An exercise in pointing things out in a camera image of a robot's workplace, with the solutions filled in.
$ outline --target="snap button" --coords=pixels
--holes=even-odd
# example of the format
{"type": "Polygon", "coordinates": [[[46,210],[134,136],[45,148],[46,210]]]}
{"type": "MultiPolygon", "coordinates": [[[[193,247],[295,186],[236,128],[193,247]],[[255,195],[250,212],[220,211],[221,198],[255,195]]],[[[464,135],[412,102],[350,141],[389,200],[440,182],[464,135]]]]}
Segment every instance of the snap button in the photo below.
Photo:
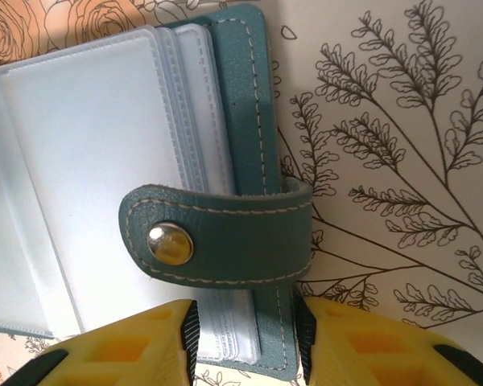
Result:
{"type": "Polygon", "coordinates": [[[148,232],[147,243],[152,255],[164,264],[182,265],[192,258],[192,238],[179,225],[157,223],[148,232]]]}

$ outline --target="floral wallpaper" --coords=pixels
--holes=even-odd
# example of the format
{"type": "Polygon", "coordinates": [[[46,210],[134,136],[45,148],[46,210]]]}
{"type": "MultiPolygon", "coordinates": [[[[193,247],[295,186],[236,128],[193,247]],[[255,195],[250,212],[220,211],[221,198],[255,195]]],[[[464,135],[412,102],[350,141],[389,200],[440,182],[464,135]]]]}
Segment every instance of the floral wallpaper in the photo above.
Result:
{"type": "MultiPolygon", "coordinates": [[[[239,3],[0,0],[0,64],[239,3]]],[[[483,361],[483,0],[253,0],[285,175],[314,188],[307,296],[483,361]]],[[[51,342],[0,334],[0,383],[51,342]]],[[[200,365],[196,385],[302,385],[200,365]]]]}

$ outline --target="leather strap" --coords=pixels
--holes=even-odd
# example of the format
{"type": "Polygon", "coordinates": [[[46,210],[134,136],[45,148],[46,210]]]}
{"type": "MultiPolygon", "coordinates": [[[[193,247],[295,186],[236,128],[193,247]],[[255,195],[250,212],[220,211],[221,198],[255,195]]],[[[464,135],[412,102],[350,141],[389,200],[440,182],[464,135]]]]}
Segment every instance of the leather strap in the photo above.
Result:
{"type": "Polygon", "coordinates": [[[312,189],[287,179],[277,195],[219,196],[146,185],[120,207],[123,241],[138,267],[160,280],[205,288],[292,283],[311,257],[312,189]],[[194,253],[183,265],[154,258],[148,233],[160,222],[183,228],[194,253]]]}

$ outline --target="teal leather cover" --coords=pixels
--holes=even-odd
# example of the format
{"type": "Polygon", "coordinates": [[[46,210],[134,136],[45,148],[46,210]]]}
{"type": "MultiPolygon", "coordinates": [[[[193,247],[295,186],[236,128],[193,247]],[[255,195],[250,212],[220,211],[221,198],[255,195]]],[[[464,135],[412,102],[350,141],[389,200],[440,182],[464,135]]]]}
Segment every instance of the teal leather cover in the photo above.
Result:
{"type": "Polygon", "coordinates": [[[312,188],[287,179],[275,195],[208,195],[146,185],[120,207],[122,238],[138,267],[181,285],[256,289],[293,284],[310,263],[312,188]],[[166,265],[147,244],[154,224],[179,225],[192,238],[192,258],[166,265]]]}
{"type": "MultiPolygon", "coordinates": [[[[183,23],[206,26],[213,38],[237,193],[280,193],[282,181],[270,58],[261,11],[251,5],[234,6],[175,26],[183,23]]],[[[309,245],[310,236],[307,240],[296,236],[295,241],[309,245]]],[[[229,361],[220,365],[280,380],[294,379],[299,368],[299,357],[291,286],[275,285],[255,290],[254,306],[261,359],[254,365],[229,361]]]]}

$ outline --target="yellow plastic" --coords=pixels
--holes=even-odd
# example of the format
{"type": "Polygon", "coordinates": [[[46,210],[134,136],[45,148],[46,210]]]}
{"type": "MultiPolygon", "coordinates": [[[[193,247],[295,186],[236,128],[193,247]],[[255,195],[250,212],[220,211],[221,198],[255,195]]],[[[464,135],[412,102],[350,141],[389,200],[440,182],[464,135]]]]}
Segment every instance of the yellow plastic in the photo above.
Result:
{"type": "Polygon", "coordinates": [[[59,343],[68,356],[39,386],[189,386],[179,300],[59,343]]]}
{"type": "Polygon", "coordinates": [[[476,386],[432,347],[453,341],[323,298],[316,318],[311,386],[476,386]]]}

